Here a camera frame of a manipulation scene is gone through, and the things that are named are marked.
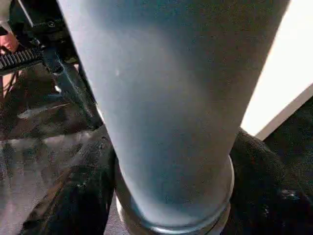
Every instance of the metal bar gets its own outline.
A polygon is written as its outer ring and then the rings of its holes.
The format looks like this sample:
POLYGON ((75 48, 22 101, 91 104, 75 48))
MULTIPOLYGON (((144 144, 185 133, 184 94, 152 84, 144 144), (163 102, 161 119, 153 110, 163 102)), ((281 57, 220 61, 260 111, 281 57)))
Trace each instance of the metal bar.
POLYGON ((228 154, 288 1, 59 5, 119 159, 122 207, 163 234, 216 221, 232 191, 228 154))

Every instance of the metal pole base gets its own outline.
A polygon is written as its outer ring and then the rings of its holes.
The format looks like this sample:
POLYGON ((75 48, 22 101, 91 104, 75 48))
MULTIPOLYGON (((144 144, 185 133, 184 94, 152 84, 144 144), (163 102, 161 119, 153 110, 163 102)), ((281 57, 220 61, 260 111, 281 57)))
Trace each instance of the metal pole base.
POLYGON ((132 219, 132 217, 122 208, 118 197, 116 197, 116 206, 122 223, 124 223, 127 231, 131 235, 219 235, 225 227, 230 212, 230 204, 228 204, 216 221, 197 231, 186 232, 187 228, 184 228, 183 231, 172 230, 159 233, 144 227, 142 224, 136 222, 136 219, 132 219))

